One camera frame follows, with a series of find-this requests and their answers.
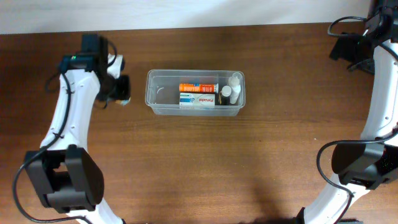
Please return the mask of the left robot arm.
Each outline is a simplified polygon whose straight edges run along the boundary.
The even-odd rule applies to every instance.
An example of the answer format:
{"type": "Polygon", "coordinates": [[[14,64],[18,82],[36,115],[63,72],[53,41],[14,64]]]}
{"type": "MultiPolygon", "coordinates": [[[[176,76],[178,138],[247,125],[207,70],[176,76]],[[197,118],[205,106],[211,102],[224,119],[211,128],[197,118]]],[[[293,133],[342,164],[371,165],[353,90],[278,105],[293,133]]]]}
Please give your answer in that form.
{"type": "Polygon", "coordinates": [[[12,194],[19,211],[32,222],[52,223],[76,220],[79,223],[124,223],[104,199],[104,177],[88,153],[88,130],[95,101],[121,105],[129,103],[129,77],[122,75],[124,59],[115,45],[98,34],[84,34],[81,49],[65,55],[56,77],[60,91],[50,128],[38,151],[26,153],[17,171],[25,171],[45,208],[61,218],[30,216],[17,197],[17,180],[12,194]]]}

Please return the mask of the orange effervescent tablet tube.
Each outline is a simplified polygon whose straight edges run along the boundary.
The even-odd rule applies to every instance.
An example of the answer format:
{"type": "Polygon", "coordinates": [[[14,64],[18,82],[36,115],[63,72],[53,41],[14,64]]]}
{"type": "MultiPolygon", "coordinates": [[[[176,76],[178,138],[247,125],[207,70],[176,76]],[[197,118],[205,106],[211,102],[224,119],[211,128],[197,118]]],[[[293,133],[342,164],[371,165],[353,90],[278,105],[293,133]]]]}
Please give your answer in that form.
{"type": "Polygon", "coordinates": [[[218,93],[218,84],[200,84],[200,83],[181,83],[178,86],[180,92],[193,93],[218,93]]]}

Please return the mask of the white squeeze bottle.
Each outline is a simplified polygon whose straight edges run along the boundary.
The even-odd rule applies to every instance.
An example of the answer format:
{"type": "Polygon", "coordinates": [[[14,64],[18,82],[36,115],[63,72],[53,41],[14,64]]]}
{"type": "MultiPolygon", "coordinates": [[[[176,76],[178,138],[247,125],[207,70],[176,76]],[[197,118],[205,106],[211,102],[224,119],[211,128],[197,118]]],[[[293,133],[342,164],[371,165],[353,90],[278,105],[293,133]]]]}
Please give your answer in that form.
{"type": "Polygon", "coordinates": [[[241,93],[241,74],[239,72],[234,72],[228,78],[228,86],[231,88],[229,102],[232,105],[235,105],[238,102],[238,98],[241,93]]]}

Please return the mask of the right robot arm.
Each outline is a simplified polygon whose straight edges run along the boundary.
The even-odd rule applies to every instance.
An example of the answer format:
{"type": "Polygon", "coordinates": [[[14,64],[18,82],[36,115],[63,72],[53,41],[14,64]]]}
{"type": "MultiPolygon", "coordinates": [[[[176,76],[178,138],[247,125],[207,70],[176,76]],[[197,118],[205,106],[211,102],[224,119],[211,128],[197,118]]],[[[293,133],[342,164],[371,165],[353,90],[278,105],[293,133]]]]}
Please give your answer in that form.
{"type": "Polygon", "coordinates": [[[381,184],[397,179],[397,1],[371,1],[362,34],[331,28],[338,39],[330,58],[351,64],[348,70],[374,75],[368,118],[359,140],[338,140],[322,146],[316,158],[320,167],[323,151],[333,146],[333,175],[320,172],[326,186],[294,223],[341,223],[352,204],[381,184]]]}

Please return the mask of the white green Panadol box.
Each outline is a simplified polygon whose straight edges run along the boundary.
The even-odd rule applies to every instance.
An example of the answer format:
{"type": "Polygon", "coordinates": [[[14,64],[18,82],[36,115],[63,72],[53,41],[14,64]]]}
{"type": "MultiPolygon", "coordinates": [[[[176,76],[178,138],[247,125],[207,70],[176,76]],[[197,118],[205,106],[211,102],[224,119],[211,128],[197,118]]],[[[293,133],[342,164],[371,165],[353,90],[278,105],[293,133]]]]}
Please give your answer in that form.
{"type": "Polygon", "coordinates": [[[213,109],[215,94],[180,93],[179,106],[182,109],[213,109]]]}

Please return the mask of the dark bottle white cap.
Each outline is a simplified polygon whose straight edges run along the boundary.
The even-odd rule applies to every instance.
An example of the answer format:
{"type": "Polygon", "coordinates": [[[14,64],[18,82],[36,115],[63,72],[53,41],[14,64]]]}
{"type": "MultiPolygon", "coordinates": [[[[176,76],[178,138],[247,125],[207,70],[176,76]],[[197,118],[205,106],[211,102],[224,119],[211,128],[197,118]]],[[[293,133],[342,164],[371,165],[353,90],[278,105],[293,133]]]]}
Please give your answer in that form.
{"type": "Polygon", "coordinates": [[[232,93],[231,87],[228,85],[224,86],[219,93],[219,98],[218,98],[219,105],[222,106],[229,105],[229,98],[231,96],[231,93],[232,93]]]}

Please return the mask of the small gold-lid jar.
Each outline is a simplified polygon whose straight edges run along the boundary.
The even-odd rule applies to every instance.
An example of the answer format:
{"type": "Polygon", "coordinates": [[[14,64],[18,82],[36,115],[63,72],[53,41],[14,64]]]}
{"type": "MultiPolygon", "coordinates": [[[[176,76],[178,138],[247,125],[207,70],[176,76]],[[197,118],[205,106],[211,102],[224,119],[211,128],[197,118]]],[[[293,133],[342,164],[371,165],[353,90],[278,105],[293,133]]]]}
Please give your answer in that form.
{"type": "Polygon", "coordinates": [[[130,98],[128,98],[126,100],[116,100],[115,103],[117,103],[119,105],[122,105],[122,106],[125,106],[125,105],[127,105],[130,102],[130,100],[131,100],[130,98]]]}

